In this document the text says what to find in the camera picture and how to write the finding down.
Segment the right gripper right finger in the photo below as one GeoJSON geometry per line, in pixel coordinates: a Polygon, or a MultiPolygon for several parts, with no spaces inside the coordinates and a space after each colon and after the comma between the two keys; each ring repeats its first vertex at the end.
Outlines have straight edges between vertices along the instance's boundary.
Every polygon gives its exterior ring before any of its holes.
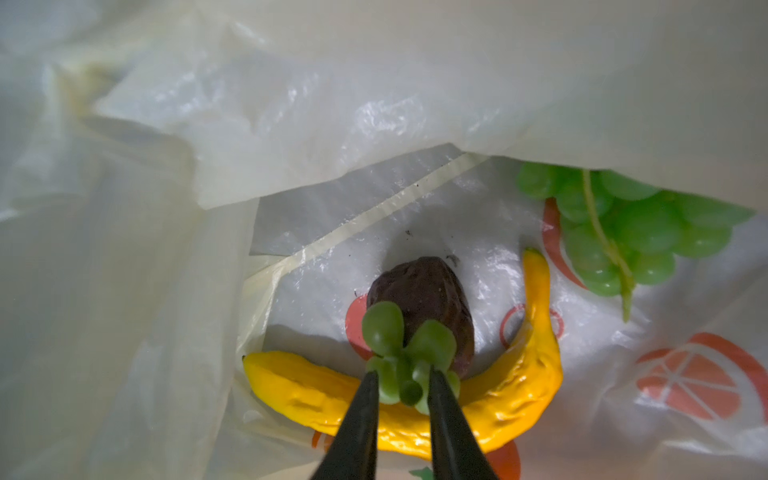
{"type": "Polygon", "coordinates": [[[436,480],[496,480],[443,372],[430,370],[428,407],[436,480]]]}

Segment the green fake grapes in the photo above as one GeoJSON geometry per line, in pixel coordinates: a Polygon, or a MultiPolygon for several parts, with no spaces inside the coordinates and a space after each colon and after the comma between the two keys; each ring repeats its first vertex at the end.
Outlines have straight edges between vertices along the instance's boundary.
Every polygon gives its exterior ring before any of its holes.
{"type": "Polygon", "coordinates": [[[588,292],[619,298],[624,321],[637,287],[669,280],[680,258],[719,254],[755,214],[613,170],[525,162],[516,184],[545,204],[542,238],[552,263],[588,292]]]}

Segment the cream plastic bag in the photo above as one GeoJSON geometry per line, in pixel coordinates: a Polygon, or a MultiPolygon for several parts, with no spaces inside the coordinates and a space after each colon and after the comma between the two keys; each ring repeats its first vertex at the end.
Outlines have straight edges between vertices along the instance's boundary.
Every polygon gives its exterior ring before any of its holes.
{"type": "Polygon", "coordinates": [[[1,475],[304,479],[329,437],[252,394],[364,370],[383,270],[450,264],[479,373],[543,249],[564,381],[521,479],[767,475],[763,1],[5,1],[1,475]],[[754,210],[715,256],[583,288],[529,162],[754,210]]]}

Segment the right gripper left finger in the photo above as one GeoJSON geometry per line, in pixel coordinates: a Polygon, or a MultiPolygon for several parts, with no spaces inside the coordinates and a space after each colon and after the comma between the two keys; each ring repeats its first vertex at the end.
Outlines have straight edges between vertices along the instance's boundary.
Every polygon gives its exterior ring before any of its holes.
{"type": "Polygon", "coordinates": [[[367,480],[376,477],[379,379],[368,372],[350,404],[337,435],[312,480],[367,480]]]}

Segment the yellow fake banana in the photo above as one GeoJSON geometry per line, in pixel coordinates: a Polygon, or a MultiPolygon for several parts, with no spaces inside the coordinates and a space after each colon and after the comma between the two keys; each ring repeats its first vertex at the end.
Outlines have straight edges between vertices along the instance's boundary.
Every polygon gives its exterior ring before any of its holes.
{"type": "MultiPolygon", "coordinates": [[[[513,344],[484,372],[462,381],[458,403],[485,452],[529,430],[563,381],[560,350],[550,319],[550,271],[545,257],[522,257],[525,317],[513,344]]],[[[288,352],[251,353],[243,367],[255,396],[289,420],[338,437],[360,379],[288,352]]]]}

